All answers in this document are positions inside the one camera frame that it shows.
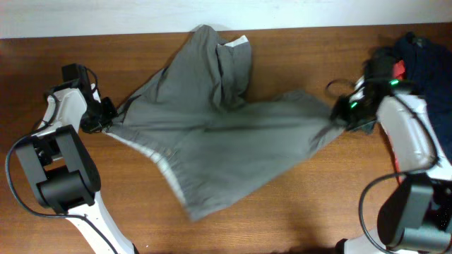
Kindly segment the grey cargo shorts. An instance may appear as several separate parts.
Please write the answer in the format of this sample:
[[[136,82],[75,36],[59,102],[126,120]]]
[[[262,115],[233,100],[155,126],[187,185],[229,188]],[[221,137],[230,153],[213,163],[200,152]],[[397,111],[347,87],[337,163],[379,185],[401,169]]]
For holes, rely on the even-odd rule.
[[[233,205],[343,132],[330,107],[302,90],[247,102],[250,71],[246,37],[227,41],[202,25],[104,129],[157,164],[194,221]]]

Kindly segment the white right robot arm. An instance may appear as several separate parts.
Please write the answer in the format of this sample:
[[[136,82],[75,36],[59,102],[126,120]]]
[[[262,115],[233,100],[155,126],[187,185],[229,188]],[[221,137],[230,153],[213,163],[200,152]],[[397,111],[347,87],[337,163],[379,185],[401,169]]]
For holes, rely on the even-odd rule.
[[[432,127],[424,95],[407,80],[361,77],[354,92],[340,97],[332,117],[346,129],[368,130],[379,123],[395,170],[371,181],[359,198],[362,236],[343,239],[337,253],[450,253],[451,163]],[[397,188],[381,206],[376,227],[364,221],[364,199],[378,183]]]

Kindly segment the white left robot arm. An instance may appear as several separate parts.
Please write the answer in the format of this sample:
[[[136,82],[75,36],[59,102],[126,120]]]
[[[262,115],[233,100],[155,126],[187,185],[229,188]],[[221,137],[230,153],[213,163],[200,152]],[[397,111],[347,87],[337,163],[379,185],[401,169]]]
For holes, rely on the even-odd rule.
[[[6,155],[8,185],[17,196],[9,172],[15,154],[39,205],[52,209],[50,218],[72,223],[95,253],[137,253],[107,211],[99,171],[78,135],[110,126],[117,110],[101,96],[92,70],[73,63],[61,72],[62,84],[44,95],[47,109],[39,126]]]

